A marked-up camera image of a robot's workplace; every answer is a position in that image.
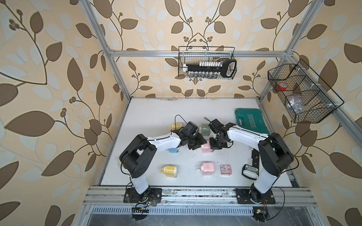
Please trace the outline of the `pink tray bottom row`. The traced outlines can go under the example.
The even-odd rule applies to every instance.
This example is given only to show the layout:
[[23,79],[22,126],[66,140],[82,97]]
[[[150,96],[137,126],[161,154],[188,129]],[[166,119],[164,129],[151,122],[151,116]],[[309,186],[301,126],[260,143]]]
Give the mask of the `pink tray bottom row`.
[[220,172],[222,176],[230,176],[232,174],[232,168],[228,164],[220,165]]

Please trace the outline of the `pink sharpener row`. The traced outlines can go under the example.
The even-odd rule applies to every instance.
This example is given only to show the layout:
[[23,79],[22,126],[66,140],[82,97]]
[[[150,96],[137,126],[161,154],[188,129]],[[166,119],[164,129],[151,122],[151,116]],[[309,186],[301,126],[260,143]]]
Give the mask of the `pink sharpener row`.
[[212,153],[214,150],[211,148],[209,141],[201,146],[203,153]]
[[212,162],[205,162],[201,164],[197,171],[201,172],[203,176],[213,175],[215,172],[215,165]]

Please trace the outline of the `black socket rail on table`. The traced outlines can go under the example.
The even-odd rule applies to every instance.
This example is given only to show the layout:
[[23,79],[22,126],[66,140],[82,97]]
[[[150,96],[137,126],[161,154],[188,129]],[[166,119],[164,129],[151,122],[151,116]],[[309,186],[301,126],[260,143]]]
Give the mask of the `black socket rail on table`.
[[242,168],[242,176],[250,180],[257,180],[259,177],[260,154],[256,149],[251,149],[251,151],[251,158],[248,158],[248,163]]

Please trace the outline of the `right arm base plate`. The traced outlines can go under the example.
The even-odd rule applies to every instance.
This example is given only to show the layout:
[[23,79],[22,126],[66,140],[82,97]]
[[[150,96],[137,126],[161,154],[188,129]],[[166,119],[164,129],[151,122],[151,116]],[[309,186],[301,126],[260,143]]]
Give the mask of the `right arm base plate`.
[[235,193],[238,204],[276,204],[271,189],[262,194],[254,188],[236,188]]

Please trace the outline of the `yellow sharpener top row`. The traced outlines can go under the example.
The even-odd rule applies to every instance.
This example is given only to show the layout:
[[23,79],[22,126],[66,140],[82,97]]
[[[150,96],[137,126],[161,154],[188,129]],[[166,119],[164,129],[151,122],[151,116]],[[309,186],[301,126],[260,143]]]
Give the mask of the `yellow sharpener top row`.
[[174,130],[179,130],[182,126],[183,126],[182,123],[174,123],[170,126],[170,128],[171,128],[171,131],[174,131]]

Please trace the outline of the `green plastic tool case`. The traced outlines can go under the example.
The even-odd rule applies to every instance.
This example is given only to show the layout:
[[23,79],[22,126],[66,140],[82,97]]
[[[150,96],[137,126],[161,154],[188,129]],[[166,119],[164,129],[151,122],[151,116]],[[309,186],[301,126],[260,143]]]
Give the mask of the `green plastic tool case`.
[[237,108],[235,110],[237,125],[257,133],[269,134],[260,109]]

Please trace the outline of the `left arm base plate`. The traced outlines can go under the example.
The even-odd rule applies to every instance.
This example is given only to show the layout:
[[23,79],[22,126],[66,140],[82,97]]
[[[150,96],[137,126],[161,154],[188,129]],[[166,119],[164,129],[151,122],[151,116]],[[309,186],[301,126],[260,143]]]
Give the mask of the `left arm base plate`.
[[123,198],[124,203],[147,203],[151,205],[157,205],[162,199],[162,189],[149,187],[144,193],[139,194],[131,187],[127,188]]

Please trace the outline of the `blue pencil sharpener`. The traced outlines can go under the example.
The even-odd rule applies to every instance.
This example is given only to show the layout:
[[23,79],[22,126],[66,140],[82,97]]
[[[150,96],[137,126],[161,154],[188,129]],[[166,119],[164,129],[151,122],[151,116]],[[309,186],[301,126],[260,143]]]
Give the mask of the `blue pencil sharpener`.
[[169,151],[170,153],[178,153],[178,152],[179,152],[179,149],[178,149],[178,148],[170,148],[170,149],[168,149],[168,151]]

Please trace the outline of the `pink sharpener bottom row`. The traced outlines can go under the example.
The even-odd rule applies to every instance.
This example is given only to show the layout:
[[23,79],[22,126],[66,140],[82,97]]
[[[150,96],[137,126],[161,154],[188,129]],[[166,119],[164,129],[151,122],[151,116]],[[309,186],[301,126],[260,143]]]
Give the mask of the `pink sharpener bottom row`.
[[213,175],[215,172],[215,165],[212,162],[205,162],[201,164],[197,171],[201,172],[203,176]]

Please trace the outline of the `green pencil sharpener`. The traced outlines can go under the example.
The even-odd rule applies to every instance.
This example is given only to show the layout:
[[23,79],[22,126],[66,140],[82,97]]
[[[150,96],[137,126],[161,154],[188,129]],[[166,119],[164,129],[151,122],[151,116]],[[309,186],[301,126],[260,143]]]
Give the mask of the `green pencil sharpener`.
[[199,131],[202,136],[209,136],[211,134],[211,129],[208,124],[202,124],[199,128]]

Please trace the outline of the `aluminium front rail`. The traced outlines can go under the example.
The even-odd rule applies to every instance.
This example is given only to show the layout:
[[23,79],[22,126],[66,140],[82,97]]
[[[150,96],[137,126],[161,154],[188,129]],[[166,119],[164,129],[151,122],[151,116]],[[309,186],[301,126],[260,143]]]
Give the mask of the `aluminium front rail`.
[[[126,205],[126,186],[91,186],[84,205]],[[155,206],[235,206],[238,204],[235,187],[153,187],[162,189],[161,202]],[[267,207],[316,207],[317,202],[308,188],[274,187],[271,189],[276,204],[239,204]]]

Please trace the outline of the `black socket holder rail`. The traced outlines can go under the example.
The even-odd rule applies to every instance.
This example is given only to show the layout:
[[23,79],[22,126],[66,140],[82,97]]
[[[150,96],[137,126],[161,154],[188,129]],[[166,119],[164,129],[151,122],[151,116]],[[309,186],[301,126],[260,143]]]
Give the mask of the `black socket holder rail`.
[[198,64],[183,64],[181,72],[190,78],[233,79],[237,72],[235,59],[199,62]]

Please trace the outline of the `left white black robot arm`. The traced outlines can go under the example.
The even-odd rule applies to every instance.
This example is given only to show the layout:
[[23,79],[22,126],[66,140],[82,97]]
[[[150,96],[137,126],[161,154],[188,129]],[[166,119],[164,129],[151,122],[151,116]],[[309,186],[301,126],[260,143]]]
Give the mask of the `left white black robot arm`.
[[186,126],[160,137],[138,134],[119,156],[120,169],[123,174],[129,176],[135,193],[145,195],[150,190],[145,173],[157,152],[183,146],[195,150],[204,144],[206,140],[199,132],[198,126],[191,121]]

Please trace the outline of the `clear plastic bag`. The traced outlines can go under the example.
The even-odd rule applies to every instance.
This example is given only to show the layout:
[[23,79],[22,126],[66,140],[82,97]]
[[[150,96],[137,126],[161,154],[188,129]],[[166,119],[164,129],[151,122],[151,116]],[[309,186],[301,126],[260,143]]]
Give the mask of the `clear plastic bag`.
[[301,114],[305,109],[305,103],[301,94],[291,94],[287,96],[287,110],[295,114]]

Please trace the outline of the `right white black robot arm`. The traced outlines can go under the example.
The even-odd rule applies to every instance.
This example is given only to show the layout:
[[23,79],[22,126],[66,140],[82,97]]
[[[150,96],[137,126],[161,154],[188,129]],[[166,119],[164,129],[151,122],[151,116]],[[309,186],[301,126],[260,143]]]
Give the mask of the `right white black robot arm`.
[[278,133],[261,134],[243,129],[234,123],[223,125],[217,119],[209,123],[215,137],[209,139],[211,149],[227,148],[227,143],[240,142],[259,152],[263,169],[256,181],[250,186],[250,199],[261,203],[277,179],[294,161],[284,140]]

